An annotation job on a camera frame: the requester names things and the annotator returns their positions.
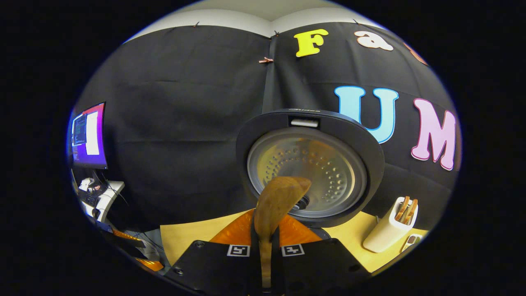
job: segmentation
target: brand logo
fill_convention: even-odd
[[[321,112],[320,110],[309,110],[309,109],[289,109],[291,111],[310,111],[310,112]]]

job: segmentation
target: monitor screen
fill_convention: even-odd
[[[95,105],[73,119],[71,148],[74,166],[108,169],[102,137],[104,105]]]

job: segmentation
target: white ceiling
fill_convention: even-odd
[[[177,13],[198,9],[226,9],[274,21],[296,11],[318,7],[346,8],[323,0],[203,0],[181,8]]]

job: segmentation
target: letter m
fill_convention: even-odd
[[[431,140],[433,162],[437,162],[442,151],[445,150],[444,155],[440,159],[440,165],[444,169],[451,171],[453,169],[455,152],[455,117],[446,110],[441,127],[437,113],[429,101],[415,98],[413,103],[420,112],[420,135],[418,144],[411,149],[411,155],[418,160],[428,160],[430,156],[428,149],[429,140]]]

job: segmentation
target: wooden utensil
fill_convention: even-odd
[[[396,221],[400,221],[400,218],[402,218],[403,212],[406,210],[407,205],[409,204],[409,196],[406,196],[406,198],[403,200],[402,206],[398,210],[398,213],[394,217]]]
[[[409,212],[407,213],[407,216],[405,219],[403,219],[403,224],[408,224],[409,221],[411,221],[411,218],[413,217],[414,211],[417,209],[418,200],[414,199],[413,203],[409,206]]]
[[[259,238],[263,288],[271,287],[270,257],[272,234],[284,216],[307,193],[311,182],[303,177],[279,176],[265,186],[254,212],[254,228]]]

